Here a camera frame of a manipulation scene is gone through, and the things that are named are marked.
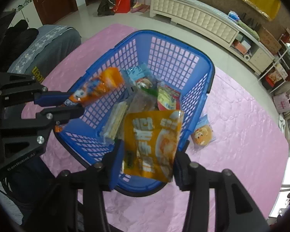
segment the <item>blue plastic basket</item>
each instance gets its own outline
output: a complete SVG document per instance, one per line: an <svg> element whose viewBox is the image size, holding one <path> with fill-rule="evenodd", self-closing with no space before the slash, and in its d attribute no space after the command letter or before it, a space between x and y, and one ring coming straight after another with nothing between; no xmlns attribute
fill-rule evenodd
<svg viewBox="0 0 290 232"><path fill-rule="evenodd" d="M215 73L212 61L200 50L162 33L137 31L102 55L70 91L75 91L107 67L128 69L141 63L148 64L154 75L182 94L185 115L178 145L178 149L182 150L199 120ZM99 133L107 122L112 106L127 96L128 91L121 86L86 107L84 115L71 120L57 136L84 166L101 161L104 154L113 149L112 145L101 142ZM146 196L164 185L157 180L120 173L115 189L130 196Z"/></svg>

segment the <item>red bag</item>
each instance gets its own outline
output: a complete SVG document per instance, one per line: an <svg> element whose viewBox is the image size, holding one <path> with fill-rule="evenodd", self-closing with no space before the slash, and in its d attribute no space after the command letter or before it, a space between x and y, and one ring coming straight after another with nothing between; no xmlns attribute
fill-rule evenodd
<svg viewBox="0 0 290 232"><path fill-rule="evenodd" d="M115 13L128 13L130 11L130 0L115 0Z"/></svg>

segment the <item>dark clothing pile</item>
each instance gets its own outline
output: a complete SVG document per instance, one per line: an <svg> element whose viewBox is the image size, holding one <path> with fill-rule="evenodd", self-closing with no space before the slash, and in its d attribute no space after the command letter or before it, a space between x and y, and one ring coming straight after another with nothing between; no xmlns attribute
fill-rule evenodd
<svg viewBox="0 0 290 232"><path fill-rule="evenodd" d="M110 7L112 8L114 6L115 6L115 0L101 0L100 5L98 7L98 16L114 15L115 12L112 9L110 9Z"/></svg>
<svg viewBox="0 0 290 232"><path fill-rule="evenodd" d="M33 43L39 31L28 29L26 20L20 20L6 30L0 44L0 71L7 72L11 64Z"/></svg>

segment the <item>cabinet drawer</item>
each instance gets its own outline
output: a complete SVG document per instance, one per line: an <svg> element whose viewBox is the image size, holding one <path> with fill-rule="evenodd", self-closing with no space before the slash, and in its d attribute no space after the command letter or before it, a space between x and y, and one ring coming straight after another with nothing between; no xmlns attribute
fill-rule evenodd
<svg viewBox="0 0 290 232"><path fill-rule="evenodd" d="M258 48L249 62L263 72L272 63L272 59L261 48Z"/></svg>

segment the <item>white cabinet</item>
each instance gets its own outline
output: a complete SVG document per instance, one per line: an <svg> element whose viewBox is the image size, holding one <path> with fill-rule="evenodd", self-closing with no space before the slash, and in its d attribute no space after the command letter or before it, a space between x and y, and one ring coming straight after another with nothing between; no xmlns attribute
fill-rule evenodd
<svg viewBox="0 0 290 232"><path fill-rule="evenodd" d="M178 0L152 0L150 17L161 14L171 18L174 23L186 26L219 44L228 47L235 38L236 30L197 5Z"/></svg>
<svg viewBox="0 0 290 232"><path fill-rule="evenodd" d="M263 72L273 62L273 60L265 53L264 50L258 48L256 52L252 54L250 62L257 67L260 72Z"/></svg>
<svg viewBox="0 0 290 232"><path fill-rule="evenodd" d="M29 28L36 28L42 26L40 17L36 11L36 7L34 6L33 2L28 3L25 7L21 10L25 20L28 22Z"/></svg>
<svg viewBox="0 0 290 232"><path fill-rule="evenodd" d="M29 28L36 28L42 26L40 17L36 11L36 7L34 6L33 2L28 3L25 7L23 7L20 11L18 11L12 22L11 25L15 26L20 20L26 20L28 22Z"/></svg>

